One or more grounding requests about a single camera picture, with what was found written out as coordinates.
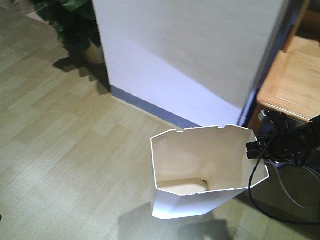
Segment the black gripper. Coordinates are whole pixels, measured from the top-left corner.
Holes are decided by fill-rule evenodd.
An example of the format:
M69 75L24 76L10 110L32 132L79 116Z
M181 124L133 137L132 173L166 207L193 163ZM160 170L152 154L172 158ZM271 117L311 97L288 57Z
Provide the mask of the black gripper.
M303 151L304 138L301 134L288 132L279 135L270 134L267 137L246 144L249 159L258 159L261 155L283 158Z

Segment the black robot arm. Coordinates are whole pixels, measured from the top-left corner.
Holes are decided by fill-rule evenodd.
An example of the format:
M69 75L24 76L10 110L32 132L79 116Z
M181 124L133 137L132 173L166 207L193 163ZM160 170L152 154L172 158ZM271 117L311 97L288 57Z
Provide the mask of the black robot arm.
M293 128L289 118L281 112L262 111L261 121L269 121L274 130L265 137L246 144L247 157L283 158L293 154L316 149L320 146L320 117Z

